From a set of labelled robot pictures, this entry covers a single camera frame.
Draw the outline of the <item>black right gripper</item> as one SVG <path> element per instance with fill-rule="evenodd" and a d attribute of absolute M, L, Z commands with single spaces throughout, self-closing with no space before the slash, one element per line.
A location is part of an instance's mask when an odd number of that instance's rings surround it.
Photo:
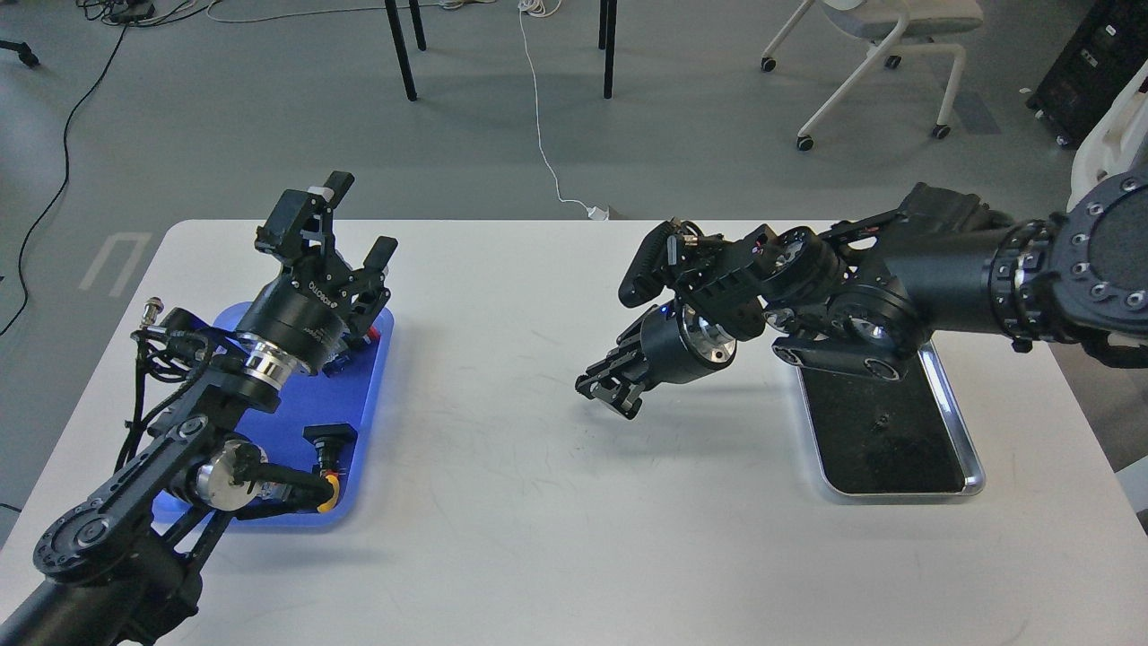
<path fill-rule="evenodd" d="M 577 378 L 577 394 L 633 420 L 642 394 L 660 383 L 685 384 L 734 361 L 737 340 L 685 303 L 649 308 L 616 340 L 618 348 Z"/>

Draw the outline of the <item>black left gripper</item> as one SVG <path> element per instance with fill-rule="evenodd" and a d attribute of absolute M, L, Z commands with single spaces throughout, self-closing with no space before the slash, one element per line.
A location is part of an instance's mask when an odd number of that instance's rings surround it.
<path fill-rule="evenodd" d="M 398 247 L 380 236 L 362 268 L 296 268 L 307 258 L 331 260 L 336 255 L 333 215 L 352 187 L 355 176 L 334 171 L 323 187 L 287 189 L 267 220 L 256 229 L 255 249 L 286 268 L 251 302 L 235 327 L 249 348 L 273 347 L 315 375 L 340 355 L 369 345 L 377 317 L 390 298 L 385 281 Z"/>

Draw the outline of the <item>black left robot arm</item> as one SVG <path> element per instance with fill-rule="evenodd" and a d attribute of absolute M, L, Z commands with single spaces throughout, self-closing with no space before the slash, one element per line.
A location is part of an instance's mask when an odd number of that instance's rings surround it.
<path fill-rule="evenodd" d="M 235 328 L 146 302 L 114 474 L 37 540 L 45 579 L 3 621 L 3 645 L 157 643 L 197 613 L 205 560 L 234 520 L 336 508 L 352 425 L 307 426 L 304 470 L 270 462 L 238 426 L 250 410 L 273 414 L 294 373 L 340 369 L 373 343 L 398 244 L 377 238 L 360 268 L 338 252 L 334 209 L 354 180 L 334 171 L 279 197 L 255 246 L 282 268 Z"/>

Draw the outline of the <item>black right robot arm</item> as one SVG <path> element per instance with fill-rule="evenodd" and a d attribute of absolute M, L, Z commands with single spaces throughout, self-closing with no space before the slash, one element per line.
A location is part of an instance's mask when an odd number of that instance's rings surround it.
<path fill-rule="evenodd" d="M 796 367 L 898 383 L 936 330 L 1083 347 L 1145 368 L 1145 168 L 1065 213 L 1013 221 L 976 195 L 918 182 L 900 205 L 824 232 L 707 234 L 681 218 L 644 238 L 618 290 L 644 306 L 577 394 L 631 420 L 642 394 L 734 361 L 767 328 Z"/>

